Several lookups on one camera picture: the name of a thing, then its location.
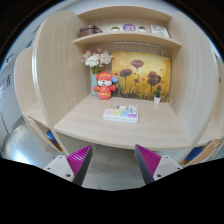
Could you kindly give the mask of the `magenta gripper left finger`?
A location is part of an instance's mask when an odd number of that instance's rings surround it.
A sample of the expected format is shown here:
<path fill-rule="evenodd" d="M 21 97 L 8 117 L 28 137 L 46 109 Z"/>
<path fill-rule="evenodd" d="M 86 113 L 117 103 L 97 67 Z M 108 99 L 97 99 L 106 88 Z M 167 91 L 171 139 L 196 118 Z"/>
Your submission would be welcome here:
<path fill-rule="evenodd" d="M 69 156 L 56 157 L 44 170 L 81 186 L 92 155 L 92 146 L 88 145 Z"/>

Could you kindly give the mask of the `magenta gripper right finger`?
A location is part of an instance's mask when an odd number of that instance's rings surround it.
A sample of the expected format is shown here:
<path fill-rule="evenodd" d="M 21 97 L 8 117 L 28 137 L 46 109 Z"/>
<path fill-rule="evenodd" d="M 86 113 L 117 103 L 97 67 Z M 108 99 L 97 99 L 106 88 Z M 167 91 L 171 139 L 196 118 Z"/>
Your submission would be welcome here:
<path fill-rule="evenodd" d="M 135 145 L 135 157 L 145 184 L 150 184 L 182 169 L 170 156 L 160 156 L 149 149 Z"/>

